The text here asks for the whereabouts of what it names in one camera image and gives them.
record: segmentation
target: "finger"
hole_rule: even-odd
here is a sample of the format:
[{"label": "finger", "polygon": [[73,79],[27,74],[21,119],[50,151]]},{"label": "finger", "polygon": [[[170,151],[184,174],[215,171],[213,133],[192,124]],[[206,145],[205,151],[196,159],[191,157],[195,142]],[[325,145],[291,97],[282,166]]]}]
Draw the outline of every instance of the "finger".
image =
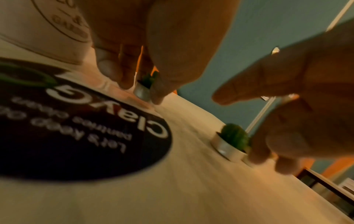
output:
[{"label": "finger", "polygon": [[279,157],[275,164],[275,170],[281,174],[293,174],[301,169],[301,161],[299,159],[288,159]]},{"label": "finger", "polygon": [[119,65],[120,44],[100,38],[94,32],[91,35],[98,69],[104,76],[119,83],[123,78],[123,71]]},{"label": "finger", "polygon": [[154,68],[154,63],[152,62],[147,47],[143,47],[143,52],[141,54],[138,73],[136,75],[136,81],[141,80],[141,77],[146,74],[151,74]]},{"label": "finger", "polygon": [[[313,78],[315,81],[323,80],[319,78],[323,70],[328,77],[328,74],[333,75],[333,72],[336,74],[336,71],[350,67],[352,63],[343,60],[346,58],[343,52],[348,52],[349,46],[354,43],[352,26],[353,22],[350,21],[326,34],[285,48],[278,54],[264,57],[220,87],[214,93],[213,100],[221,105],[227,105],[260,96],[301,93],[308,84],[306,82],[313,82]],[[332,59],[332,63],[328,63],[326,58],[331,56],[336,60]]]},{"label": "finger", "polygon": [[158,75],[150,88],[151,101],[156,105],[161,104],[163,98],[178,87],[176,83],[164,80],[161,75]]},{"label": "finger", "polygon": [[331,158],[354,155],[353,114],[313,113],[273,129],[270,150],[286,158]]},{"label": "finger", "polygon": [[249,153],[249,160],[255,164],[265,162],[271,154],[271,150],[266,143],[266,137],[269,133],[276,128],[290,123],[294,118],[308,117],[311,113],[311,107],[301,98],[274,109],[252,136],[252,150]]},{"label": "finger", "polygon": [[129,89],[134,85],[134,77],[141,46],[122,45],[119,54],[119,64],[123,71],[123,77],[118,82],[122,89]]}]

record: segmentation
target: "white bucket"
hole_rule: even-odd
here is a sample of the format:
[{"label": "white bucket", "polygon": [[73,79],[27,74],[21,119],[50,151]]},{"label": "white bucket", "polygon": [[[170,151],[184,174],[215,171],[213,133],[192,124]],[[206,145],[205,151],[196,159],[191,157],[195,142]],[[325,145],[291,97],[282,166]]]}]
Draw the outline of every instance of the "white bucket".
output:
[{"label": "white bucket", "polygon": [[0,1],[0,38],[67,63],[82,63],[90,29],[73,0]]}]

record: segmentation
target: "circular logo on container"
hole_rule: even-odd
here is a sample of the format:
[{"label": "circular logo on container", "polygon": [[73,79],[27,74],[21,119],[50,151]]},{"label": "circular logo on container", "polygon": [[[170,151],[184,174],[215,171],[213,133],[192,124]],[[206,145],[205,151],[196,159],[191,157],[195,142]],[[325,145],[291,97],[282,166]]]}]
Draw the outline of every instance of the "circular logo on container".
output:
[{"label": "circular logo on container", "polygon": [[59,32],[79,41],[90,41],[90,29],[74,0],[32,0],[39,13]]},{"label": "circular logo on container", "polygon": [[163,118],[68,81],[67,72],[0,59],[0,175],[113,178],[168,153],[172,135]]}]

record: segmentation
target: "wooden table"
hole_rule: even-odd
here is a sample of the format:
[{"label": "wooden table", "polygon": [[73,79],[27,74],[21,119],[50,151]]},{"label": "wooden table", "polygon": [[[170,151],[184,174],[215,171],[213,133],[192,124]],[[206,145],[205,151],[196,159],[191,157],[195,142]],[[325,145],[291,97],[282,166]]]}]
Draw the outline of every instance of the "wooden table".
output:
[{"label": "wooden table", "polygon": [[[102,92],[114,96],[117,90],[98,72],[93,51],[82,67],[4,41],[0,41],[0,56],[78,70],[87,75],[83,82]],[[175,94],[155,109],[173,134],[172,149],[161,162],[142,172],[102,181],[1,178],[0,223],[353,223],[295,177],[275,173],[274,161],[250,168],[221,157],[209,141],[223,123],[210,113]]]}]

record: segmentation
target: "green cactus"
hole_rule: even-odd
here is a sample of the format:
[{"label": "green cactus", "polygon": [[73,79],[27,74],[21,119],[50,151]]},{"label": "green cactus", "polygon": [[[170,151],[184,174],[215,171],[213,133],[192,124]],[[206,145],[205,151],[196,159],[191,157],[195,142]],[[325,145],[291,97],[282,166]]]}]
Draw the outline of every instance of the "green cactus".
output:
[{"label": "green cactus", "polygon": [[245,152],[245,148],[249,144],[248,134],[236,124],[225,125],[221,130],[220,137],[242,152]]},{"label": "green cactus", "polygon": [[155,81],[155,78],[159,75],[158,71],[154,71],[152,73],[152,76],[147,73],[142,77],[142,79],[139,81],[141,85],[145,86],[146,88],[151,88],[152,83]]}]

